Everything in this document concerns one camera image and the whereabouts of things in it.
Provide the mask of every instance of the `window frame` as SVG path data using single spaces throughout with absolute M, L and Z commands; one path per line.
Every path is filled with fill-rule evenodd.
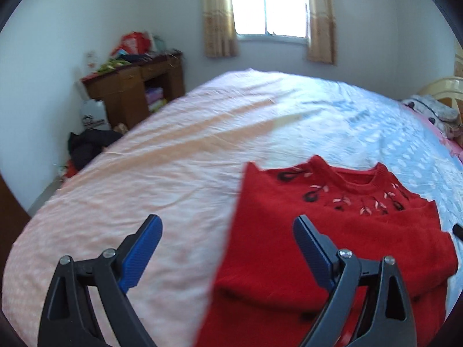
M 306 0 L 306 36 L 304 38 L 300 36 L 287 36 L 287 35 L 277 35 L 271 34 L 268 31 L 268 20 L 267 20 L 267 0 L 264 2 L 264 13 L 265 13 L 265 34 L 238 34 L 237 37 L 239 40 L 262 40 L 262 41 L 284 41 L 287 43 L 298 43 L 306 44 L 309 37 L 309 5 L 308 0 Z

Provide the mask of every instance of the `floor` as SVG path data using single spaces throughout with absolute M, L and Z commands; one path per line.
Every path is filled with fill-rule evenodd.
M 40 208 L 45 205 L 45 203 L 55 194 L 55 192 L 61 187 L 62 181 L 60 178 L 55 178 L 55 180 L 48 185 L 47 189 L 37 198 L 33 205 L 27 210 L 27 214 L 32 218 Z

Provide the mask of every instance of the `bed sheet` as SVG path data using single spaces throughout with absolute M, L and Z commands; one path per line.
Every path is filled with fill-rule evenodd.
M 6 264 L 5 315 L 36 346 L 59 257 L 94 258 L 154 213 L 163 219 L 163 238 L 128 298 L 156 344 L 191 346 L 224 253 L 244 163 L 290 167 L 313 154 L 354 169 L 381 161 L 411 191 L 437 201 L 443 230 L 461 220 L 462 164 L 396 101 L 308 77 L 226 73 L 140 124 L 45 204 Z M 454 242 L 460 265 L 449 279 L 448 310 L 463 285 L 463 244 Z M 91 295 L 107 343 L 117 346 L 96 292 Z

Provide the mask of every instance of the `wooden cabinet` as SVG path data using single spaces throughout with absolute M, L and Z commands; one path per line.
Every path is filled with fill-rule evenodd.
M 181 58 L 182 53 L 178 51 L 163 54 L 83 83 L 92 99 L 105 103 L 113 128 L 123 123 L 132 129 L 150 115 L 145 96 L 147 87 L 162 87 L 168 101 L 185 94 Z

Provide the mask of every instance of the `sweater collar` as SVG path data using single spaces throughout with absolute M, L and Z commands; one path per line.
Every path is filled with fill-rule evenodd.
M 376 166 L 366 171 L 357 171 L 347 168 L 331 167 L 323 158 L 315 155 L 309 160 L 309 164 L 314 172 L 329 178 L 340 189 L 349 193 L 369 194 L 390 185 L 390 181 L 388 181 L 389 171 L 383 163 L 378 163 Z M 366 175 L 371 176 L 372 179 L 366 184 L 357 184 L 346 180 L 343 174 Z

